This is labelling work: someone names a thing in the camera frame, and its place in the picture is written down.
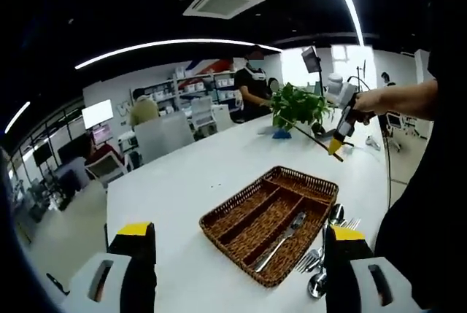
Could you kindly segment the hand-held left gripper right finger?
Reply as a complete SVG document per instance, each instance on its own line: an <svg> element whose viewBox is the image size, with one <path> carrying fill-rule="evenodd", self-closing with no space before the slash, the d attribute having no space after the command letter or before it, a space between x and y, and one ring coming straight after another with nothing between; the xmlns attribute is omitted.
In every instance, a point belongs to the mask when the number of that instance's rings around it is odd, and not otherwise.
<svg viewBox="0 0 467 313"><path fill-rule="evenodd" d="M412 284L386 258L375 257L364 235L330 225L325 240L328 312L421 312Z"/></svg>

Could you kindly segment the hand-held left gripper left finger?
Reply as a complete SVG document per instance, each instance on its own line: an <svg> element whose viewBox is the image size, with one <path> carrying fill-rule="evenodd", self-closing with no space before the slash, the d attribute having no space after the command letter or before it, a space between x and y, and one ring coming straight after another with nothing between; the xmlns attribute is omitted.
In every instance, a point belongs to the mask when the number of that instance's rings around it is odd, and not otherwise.
<svg viewBox="0 0 467 313"><path fill-rule="evenodd" d="M75 273L61 311L153 312L155 264L154 224L127 224Z"/></svg>

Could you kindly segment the person's right hand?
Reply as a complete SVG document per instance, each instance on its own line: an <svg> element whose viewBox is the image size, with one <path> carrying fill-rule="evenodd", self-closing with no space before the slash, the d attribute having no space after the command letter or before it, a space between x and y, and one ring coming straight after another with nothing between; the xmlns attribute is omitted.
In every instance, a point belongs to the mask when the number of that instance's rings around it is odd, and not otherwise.
<svg viewBox="0 0 467 313"><path fill-rule="evenodd" d="M360 92L355 98L354 110L360 113L357 121L368 125L372 117L384 114L387 110L383 103L381 90Z"/></svg>

